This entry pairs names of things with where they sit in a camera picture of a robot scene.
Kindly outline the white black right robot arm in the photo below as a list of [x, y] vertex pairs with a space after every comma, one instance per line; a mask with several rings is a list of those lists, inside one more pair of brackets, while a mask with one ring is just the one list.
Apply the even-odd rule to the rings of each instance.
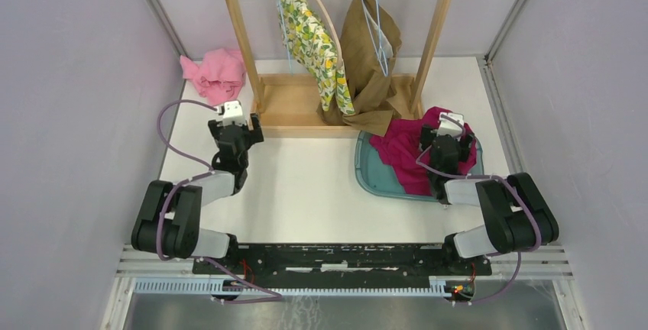
[[425, 169], [433, 198], [446, 205], [472, 205], [481, 210], [482, 225], [448, 235], [441, 255], [443, 269], [464, 273], [472, 258], [534, 251], [559, 238], [559, 224], [528, 173], [506, 177], [461, 175], [473, 135], [442, 135], [429, 125], [421, 128], [421, 154], [416, 164]]

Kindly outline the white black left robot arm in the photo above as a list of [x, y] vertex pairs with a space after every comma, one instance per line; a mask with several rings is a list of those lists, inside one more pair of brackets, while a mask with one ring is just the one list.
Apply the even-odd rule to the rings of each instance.
[[241, 191], [248, 177], [248, 151], [263, 142], [264, 136], [256, 113], [240, 125], [211, 120], [208, 127], [219, 149], [211, 169], [179, 183], [152, 181], [134, 223], [131, 246], [163, 260], [211, 257], [219, 272], [229, 274], [241, 262], [240, 253], [231, 248], [236, 245], [236, 237], [201, 228], [201, 211]]

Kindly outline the magenta cloth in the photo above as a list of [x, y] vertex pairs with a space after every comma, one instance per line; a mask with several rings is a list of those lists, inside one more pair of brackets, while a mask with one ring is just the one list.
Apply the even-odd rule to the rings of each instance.
[[[393, 120], [386, 134], [382, 137], [373, 136], [370, 143], [378, 151], [382, 162], [393, 167], [406, 193], [434, 195], [438, 201], [447, 202], [445, 183], [465, 175], [452, 175], [434, 170], [427, 165], [424, 151], [420, 150], [421, 127], [431, 125], [437, 130], [441, 112], [451, 111], [432, 107], [421, 119]], [[474, 134], [466, 123], [463, 135], [465, 134]]]

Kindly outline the yellow patterned cloth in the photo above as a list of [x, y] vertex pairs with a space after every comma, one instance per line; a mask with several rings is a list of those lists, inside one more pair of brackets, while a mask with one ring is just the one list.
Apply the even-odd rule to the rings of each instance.
[[333, 104], [344, 115], [353, 115], [345, 68], [336, 66], [339, 53], [326, 26], [307, 0], [281, 0], [292, 58], [314, 77], [324, 111]]

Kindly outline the wooden clothes rack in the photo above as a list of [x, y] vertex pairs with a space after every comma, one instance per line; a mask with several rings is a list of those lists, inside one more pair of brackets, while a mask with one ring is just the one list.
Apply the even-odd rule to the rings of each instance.
[[259, 73], [239, 0], [225, 0], [252, 89], [255, 130], [273, 138], [383, 135], [423, 117], [422, 93], [452, 0], [436, 0], [415, 73], [398, 70], [401, 32], [379, 0], [351, 0], [337, 30], [322, 0], [275, 0], [298, 73]]

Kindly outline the brown skirt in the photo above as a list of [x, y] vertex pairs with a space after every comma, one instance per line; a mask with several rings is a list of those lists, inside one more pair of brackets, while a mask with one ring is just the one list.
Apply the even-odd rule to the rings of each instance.
[[[371, 15], [375, 14], [374, 0], [365, 0]], [[381, 26], [390, 41], [394, 56], [389, 60], [389, 70], [393, 71], [396, 55], [402, 44], [400, 29], [395, 20], [380, 6]], [[391, 89], [392, 75], [381, 72], [360, 0], [352, 0], [349, 5], [340, 35], [342, 58], [352, 103], [353, 115], [343, 115], [333, 104], [328, 111], [318, 107], [320, 119], [327, 125], [343, 126], [384, 136], [391, 120], [399, 113], [390, 103], [395, 96]]]

